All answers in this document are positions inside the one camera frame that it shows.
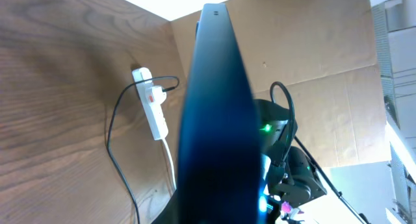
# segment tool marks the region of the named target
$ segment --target cardboard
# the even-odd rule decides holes
[[[288,86],[297,136],[322,166],[390,160],[369,0],[229,0],[256,97]],[[200,12],[172,23],[185,75]],[[282,93],[279,104],[287,106]]]
[[[226,2],[252,90],[286,85],[376,63],[369,0]],[[172,21],[185,75],[200,12]]]
[[[294,101],[297,137],[324,167],[390,160],[378,66],[287,86]],[[269,91],[255,94],[270,100]],[[279,105],[288,108],[275,89]]]

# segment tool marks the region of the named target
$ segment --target green led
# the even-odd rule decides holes
[[[263,127],[260,130],[265,131],[265,132],[270,132],[272,130],[272,126],[269,124],[266,124],[265,127]]]

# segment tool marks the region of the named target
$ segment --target power strip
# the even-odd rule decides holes
[[[135,82],[151,78],[148,68],[136,69],[131,73]],[[154,85],[152,81],[136,84],[136,88],[148,118],[153,138],[155,140],[165,139],[168,135],[168,126],[163,116],[161,104],[166,100],[166,92],[163,92],[162,86]]]

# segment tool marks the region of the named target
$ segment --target white cable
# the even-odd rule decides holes
[[[162,138],[162,142],[163,142],[164,148],[166,149],[166,153],[168,154],[169,163],[170,163],[170,171],[172,172],[172,182],[173,182],[174,188],[176,190],[176,179],[175,179],[174,161],[172,160],[172,156],[170,154],[168,142],[166,142],[166,139],[165,138]]]

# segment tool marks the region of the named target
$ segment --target wood grain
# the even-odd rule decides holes
[[[185,81],[169,22],[123,0],[0,0],[0,223],[133,223],[105,129],[138,64]],[[184,86],[162,106],[174,160]],[[149,223],[172,187],[135,90],[112,147]]]

